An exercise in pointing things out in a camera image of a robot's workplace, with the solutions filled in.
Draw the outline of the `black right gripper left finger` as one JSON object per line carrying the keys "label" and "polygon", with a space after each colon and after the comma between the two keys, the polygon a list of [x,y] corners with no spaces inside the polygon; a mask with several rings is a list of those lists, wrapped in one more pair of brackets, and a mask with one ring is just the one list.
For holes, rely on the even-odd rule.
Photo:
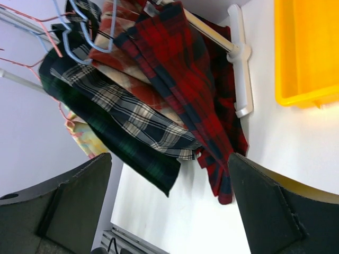
{"label": "black right gripper left finger", "polygon": [[112,167],[110,153],[1,197],[1,253],[90,253]]}

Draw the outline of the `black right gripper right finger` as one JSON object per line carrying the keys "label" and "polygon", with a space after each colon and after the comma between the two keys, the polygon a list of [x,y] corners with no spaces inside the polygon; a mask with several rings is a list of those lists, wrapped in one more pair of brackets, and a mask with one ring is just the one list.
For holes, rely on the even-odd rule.
{"label": "black right gripper right finger", "polygon": [[251,253],[338,253],[338,195],[238,153],[228,168]]}

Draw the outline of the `red navy plaid skirt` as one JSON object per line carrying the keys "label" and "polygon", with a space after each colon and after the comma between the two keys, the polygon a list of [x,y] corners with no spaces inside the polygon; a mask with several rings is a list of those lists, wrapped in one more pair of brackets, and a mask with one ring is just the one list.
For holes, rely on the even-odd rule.
{"label": "red navy plaid skirt", "polygon": [[196,30],[180,2],[142,12],[115,39],[202,145],[198,163],[222,205],[233,199],[228,158],[248,144],[235,113],[233,67],[226,51]]}

